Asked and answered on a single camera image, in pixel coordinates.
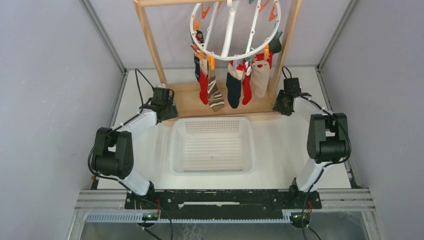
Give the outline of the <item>beige reindeer sock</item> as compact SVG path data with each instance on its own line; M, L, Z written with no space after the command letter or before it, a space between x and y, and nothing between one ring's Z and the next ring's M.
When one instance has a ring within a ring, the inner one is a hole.
M273 53L270 53L267 59L264 53L254 55L250 84L252 92L259 98L263 98L267 92L272 63Z

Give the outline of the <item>red sock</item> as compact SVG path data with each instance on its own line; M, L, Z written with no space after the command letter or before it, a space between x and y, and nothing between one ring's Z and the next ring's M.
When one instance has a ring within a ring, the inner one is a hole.
M247 105L252 99L252 90L251 90L252 66L250 61L244 60L243 71L244 71L244 79L242 81L242 89L243 89L242 104Z

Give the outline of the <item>navy sock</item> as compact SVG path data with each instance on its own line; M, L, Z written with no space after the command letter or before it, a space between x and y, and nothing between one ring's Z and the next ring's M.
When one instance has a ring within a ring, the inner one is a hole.
M236 66L233 61L229 62L226 75L227 100L233 109L236 109L240 104L244 75L245 72L242 64Z

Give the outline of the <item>brown striped sock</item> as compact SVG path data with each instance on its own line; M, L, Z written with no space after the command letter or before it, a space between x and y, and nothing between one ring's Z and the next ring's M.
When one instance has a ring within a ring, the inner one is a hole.
M217 85L216 71L212 69L210 64L208 64L207 80L208 105L214 112L218 112L225 106L225 100Z

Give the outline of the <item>white perforated plastic basket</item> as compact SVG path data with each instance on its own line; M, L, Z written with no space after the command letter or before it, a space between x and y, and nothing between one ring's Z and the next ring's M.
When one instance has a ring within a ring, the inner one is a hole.
M252 124L246 117L179 119L169 147L169 169L177 176L247 175L257 166Z

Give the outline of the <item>white round clip hanger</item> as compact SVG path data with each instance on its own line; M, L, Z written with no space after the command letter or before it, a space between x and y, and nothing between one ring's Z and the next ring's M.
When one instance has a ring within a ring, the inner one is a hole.
M280 31L282 10L278 0L223 0L196 3L189 19L194 52L200 59L219 61L250 60L256 54L268 58L269 42ZM196 40L203 32L204 44Z

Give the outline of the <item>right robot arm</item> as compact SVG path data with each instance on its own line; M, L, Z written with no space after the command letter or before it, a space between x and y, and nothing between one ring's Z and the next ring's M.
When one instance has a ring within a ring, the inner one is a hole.
M294 77L284 79L273 110L285 116L297 113L308 123L306 150L309 159L293 180L296 190L289 194L289 203L302 208L309 201L308 193L318 188L325 171L345 163L351 156L347 116L319 105L310 93L302 92L299 79Z

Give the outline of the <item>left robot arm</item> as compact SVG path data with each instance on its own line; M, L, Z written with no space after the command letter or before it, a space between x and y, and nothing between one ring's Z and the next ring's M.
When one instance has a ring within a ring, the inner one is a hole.
M149 209L157 196L150 191L153 184L134 168L133 142L158 123L176 118L175 91L154 87L153 96L143 103L134 116L116 128L101 127L89 152L87 165L97 178L113 180L137 195L137 202Z

